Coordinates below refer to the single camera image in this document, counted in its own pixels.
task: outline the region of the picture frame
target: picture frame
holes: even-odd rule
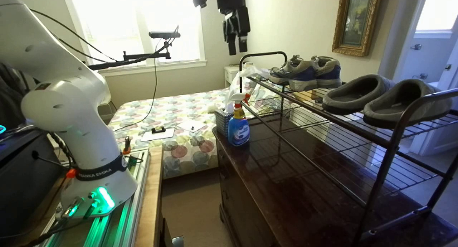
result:
[[[371,47],[380,0],[340,0],[332,51],[366,56]]]

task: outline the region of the slipper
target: slipper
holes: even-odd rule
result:
[[[420,79],[406,79],[381,97],[369,102],[364,107],[363,121],[379,128],[394,129],[402,113],[412,102],[440,91]],[[445,116],[452,108],[452,104],[451,98],[426,103],[414,112],[407,126]]]
[[[364,109],[372,100],[394,87],[394,82],[376,74],[354,79],[328,92],[323,98],[323,109],[335,115],[349,115]]]

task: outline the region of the floor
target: floor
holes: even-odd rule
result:
[[[430,157],[416,156],[422,162],[446,170],[458,150]],[[403,190],[403,193],[426,204],[440,182],[434,178]],[[433,212],[458,226],[458,180],[452,180]],[[172,237],[183,235],[186,247],[232,247],[224,224],[219,220],[221,193],[216,169],[168,179],[162,183],[162,214]],[[458,247],[458,240],[447,247]]]

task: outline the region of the floral bedspread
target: floral bedspread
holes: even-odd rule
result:
[[[253,82],[247,81],[244,84],[246,90],[255,87]],[[253,99],[272,97],[272,93],[268,93],[270,91],[259,89],[259,85],[256,87]],[[132,126],[128,125],[148,114],[152,99],[128,102],[119,107],[108,126],[113,129],[120,149],[124,147],[126,136],[131,138],[132,150],[162,145],[164,178],[217,167],[216,139],[211,131],[216,126],[215,115],[208,113],[208,106],[223,108],[228,90],[226,88],[154,99],[150,114],[142,122]],[[205,126],[194,132],[177,126],[187,120],[201,121]],[[143,134],[157,126],[175,128],[173,137],[142,142]]]

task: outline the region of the blue spray bottle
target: blue spray bottle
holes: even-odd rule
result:
[[[234,116],[229,120],[228,141],[234,146],[245,144],[250,139],[250,126],[242,109],[242,101],[248,105],[250,94],[237,93],[230,100],[234,100]]]

